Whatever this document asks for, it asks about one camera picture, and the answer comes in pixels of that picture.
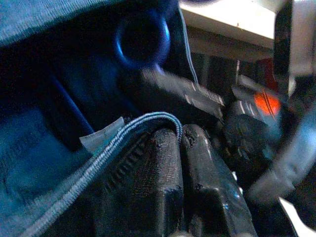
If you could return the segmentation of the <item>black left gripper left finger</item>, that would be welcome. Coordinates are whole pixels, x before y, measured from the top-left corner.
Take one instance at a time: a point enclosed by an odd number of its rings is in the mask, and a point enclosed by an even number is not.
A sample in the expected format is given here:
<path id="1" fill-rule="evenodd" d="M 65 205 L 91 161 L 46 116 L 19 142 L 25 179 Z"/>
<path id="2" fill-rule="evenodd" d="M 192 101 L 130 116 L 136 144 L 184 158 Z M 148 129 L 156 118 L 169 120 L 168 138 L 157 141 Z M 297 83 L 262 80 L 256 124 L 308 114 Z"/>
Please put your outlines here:
<path id="1" fill-rule="evenodd" d="M 182 222 L 183 178 L 178 139 L 168 128 L 144 133 L 100 178 L 99 237 L 167 237 Z"/>

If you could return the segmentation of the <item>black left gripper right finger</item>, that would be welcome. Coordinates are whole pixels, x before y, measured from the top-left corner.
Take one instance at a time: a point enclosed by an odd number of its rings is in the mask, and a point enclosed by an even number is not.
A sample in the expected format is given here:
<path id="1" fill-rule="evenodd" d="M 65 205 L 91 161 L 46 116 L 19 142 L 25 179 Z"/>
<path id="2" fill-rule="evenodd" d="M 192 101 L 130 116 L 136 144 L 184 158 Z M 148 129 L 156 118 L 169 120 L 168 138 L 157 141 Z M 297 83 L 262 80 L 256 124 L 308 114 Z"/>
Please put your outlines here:
<path id="1" fill-rule="evenodd" d="M 251 213 L 232 172 L 198 125 L 183 127 L 181 159 L 189 233 L 195 237 L 255 237 Z"/>

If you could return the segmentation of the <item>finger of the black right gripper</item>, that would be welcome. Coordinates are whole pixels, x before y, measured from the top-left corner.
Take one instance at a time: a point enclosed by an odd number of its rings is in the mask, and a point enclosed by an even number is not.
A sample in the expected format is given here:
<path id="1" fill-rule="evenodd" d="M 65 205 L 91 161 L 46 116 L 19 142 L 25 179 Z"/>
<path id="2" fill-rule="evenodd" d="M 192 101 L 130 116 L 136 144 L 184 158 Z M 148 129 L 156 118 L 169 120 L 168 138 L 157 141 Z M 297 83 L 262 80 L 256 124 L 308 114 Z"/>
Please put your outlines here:
<path id="1" fill-rule="evenodd" d="M 223 98 L 189 79 L 147 69 L 141 72 L 140 84 L 147 94 L 173 109 L 190 106 L 211 116 L 223 115 Z"/>

